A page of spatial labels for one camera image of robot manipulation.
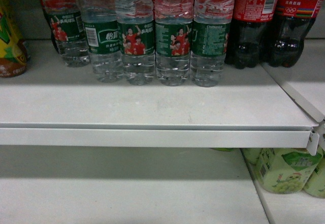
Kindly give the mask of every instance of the white shelf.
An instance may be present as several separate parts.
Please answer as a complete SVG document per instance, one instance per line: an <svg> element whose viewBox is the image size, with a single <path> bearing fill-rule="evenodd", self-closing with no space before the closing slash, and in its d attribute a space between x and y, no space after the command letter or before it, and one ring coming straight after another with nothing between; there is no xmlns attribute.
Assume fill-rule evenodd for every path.
<svg viewBox="0 0 325 224"><path fill-rule="evenodd" d="M212 88L104 84L90 65L65 67L50 41L30 48L27 72L1 80L1 144L305 147L315 125L261 66L226 66Z"/></svg>
<svg viewBox="0 0 325 224"><path fill-rule="evenodd" d="M253 175L253 166L249 165ZM325 199L316 198L301 191L278 195L264 190L254 178L254 184L270 224L324 224Z"/></svg>
<svg viewBox="0 0 325 224"><path fill-rule="evenodd" d="M264 64L274 80L317 122L325 119L325 40L306 40L304 51L291 68Z"/></svg>
<svg viewBox="0 0 325 224"><path fill-rule="evenodd" d="M267 224L239 150L0 146L0 220Z"/></svg>

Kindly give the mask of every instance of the cola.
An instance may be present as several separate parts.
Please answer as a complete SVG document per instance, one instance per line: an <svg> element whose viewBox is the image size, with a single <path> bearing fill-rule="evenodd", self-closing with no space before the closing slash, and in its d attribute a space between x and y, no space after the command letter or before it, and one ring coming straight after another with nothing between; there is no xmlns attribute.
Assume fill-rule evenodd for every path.
<svg viewBox="0 0 325 224"><path fill-rule="evenodd" d="M322 1L278 0L275 15L263 38L263 61L273 67L290 68L296 64Z"/></svg>
<svg viewBox="0 0 325 224"><path fill-rule="evenodd" d="M243 69L260 62L261 40L276 3L277 0L235 0L225 63Z"/></svg>

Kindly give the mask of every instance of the water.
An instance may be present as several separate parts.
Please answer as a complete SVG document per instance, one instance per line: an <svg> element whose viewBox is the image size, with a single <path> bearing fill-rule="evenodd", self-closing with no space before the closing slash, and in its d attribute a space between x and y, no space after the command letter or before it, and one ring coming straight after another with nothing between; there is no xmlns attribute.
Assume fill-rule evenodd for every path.
<svg viewBox="0 0 325 224"><path fill-rule="evenodd" d="M156 72L160 82L167 86L181 85L188 78L193 1L155 0ZM171 37L180 41L182 53L173 54L178 48Z"/></svg>
<svg viewBox="0 0 325 224"><path fill-rule="evenodd" d="M88 47L76 0L43 0L58 52L67 67L89 64Z"/></svg>
<svg viewBox="0 0 325 224"><path fill-rule="evenodd" d="M115 9L126 79L133 85L150 83L155 76L152 0L115 0Z"/></svg>
<svg viewBox="0 0 325 224"><path fill-rule="evenodd" d="M195 0L190 78L212 87L223 77L234 0Z"/></svg>
<svg viewBox="0 0 325 224"><path fill-rule="evenodd" d="M114 0L79 0L79 6L94 74L105 83L121 80L124 72L118 36L114 37L114 32L117 34Z"/></svg>

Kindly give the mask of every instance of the red jersey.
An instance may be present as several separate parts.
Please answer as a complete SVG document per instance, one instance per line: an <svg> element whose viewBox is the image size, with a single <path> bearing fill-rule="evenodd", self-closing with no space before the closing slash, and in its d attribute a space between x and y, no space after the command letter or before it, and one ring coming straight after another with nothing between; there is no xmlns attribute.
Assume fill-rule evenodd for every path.
<svg viewBox="0 0 325 224"><path fill-rule="evenodd" d="M55 39L59 40L59 41L67 41L68 40L67 33L62 30L61 31L56 30L55 31Z"/></svg>
<svg viewBox="0 0 325 224"><path fill-rule="evenodd" d="M188 54L189 53L189 42L183 43L182 49L184 51L184 55Z"/></svg>
<svg viewBox="0 0 325 224"><path fill-rule="evenodd" d="M144 50L146 46L143 43L133 45L134 55L144 55Z"/></svg>
<svg viewBox="0 0 325 224"><path fill-rule="evenodd" d="M172 51L172 55L181 55L182 54L182 47L180 46L177 50Z"/></svg>
<svg viewBox="0 0 325 224"><path fill-rule="evenodd" d="M57 22L54 22L54 23L51 23L51 26L52 26L52 28L55 30L55 31L57 31L57 26L58 26L59 24L57 23Z"/></svg>
<svg viewBox="0 0 325 224"><path fill-rule="evenodd" d="M125 48L124 52L128 55L133 55L133 47L131 46L130 48Z"/></svg>
<svg viewBox="0 0 325 224"><path fill-rule="evenodd" d="M183 43L185 43L185 35L183 35L183 36L177 36L176 37L176 40L179 41L179 42L181 42L181 45L182 45Z"/></svg>
<svg viewBox="0 0 325 224"><path fill-rule="evenodd" d="M131 44L135 44L136 43L136 36L138 34L133 34L133 35L126 35L125 36L125 39L126 40L130 40L131 41Z"/></svg>

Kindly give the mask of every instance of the green label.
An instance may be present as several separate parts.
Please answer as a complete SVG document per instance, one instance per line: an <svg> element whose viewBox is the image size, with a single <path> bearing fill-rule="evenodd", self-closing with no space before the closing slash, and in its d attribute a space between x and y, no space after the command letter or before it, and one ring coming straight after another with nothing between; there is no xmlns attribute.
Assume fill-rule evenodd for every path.
<svg viewBox="0 0 325 224"><path fill-rule="evenodd" d="M5 42L6 44L9 44L10 42L10 36L11 31L7 23L6 17L0 13L0 39Z"/></svg>
<svg viewBox="0 0 325 224"><path fill-rule="evenodd" d="M288 154L283 154L282 158L293 169L295 169L296 171L301 171L310 166L317 165L322 156L320 153L317 153L315 156L311 156L309 154L292 152Z"/></svg>
<svg viewBox="0 0 325 224"><path fill-rule="evenodd" d="M119 51L117 21L105 23L84 22L89 52L110 54Z"/></svg>
<svg viewBox="0 0 325 224"><path fill-rule="evenodd" d="M224 55L227 50L230 23L205 24L193 22L192 51L204 57Z"/></svg>
<svg viewBox="0 0 325 224"><path fill-rule="evenodd" d="M153 21L142 24L118 23L120 50L126 55L145 55L154 52Z"/></svg>
<svg viewBox="0 0 325 224"><path fill-rule="evenodd" d="M48 16L55 40L59 42L70 42L85 37L80 12L65 15L49 14Z"/></svg>
<svg viewBox="0 0 325 224"><path fill-rule="evenodd" d="M159 55L172 57L189 54L192 38L192 23L156 23L155 27L156 52Z"/></svg>

